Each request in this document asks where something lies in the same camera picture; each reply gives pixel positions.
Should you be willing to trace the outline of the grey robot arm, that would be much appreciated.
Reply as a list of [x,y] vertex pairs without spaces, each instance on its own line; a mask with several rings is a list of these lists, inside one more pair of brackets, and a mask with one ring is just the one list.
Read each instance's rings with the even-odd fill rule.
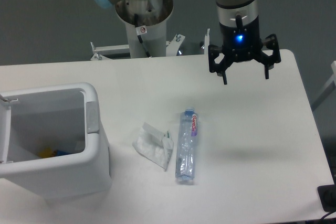
[[[166,55],[166,22],[173,11],[173,0],[94,0],[102,8],[114,7],[127,29],[132,58]],[[255,60],[268,72],[280,63],[276,35],[261,39],[257,0],[215,0],[221,46],[205,47],[209,71],[220,77],[234,63]]]

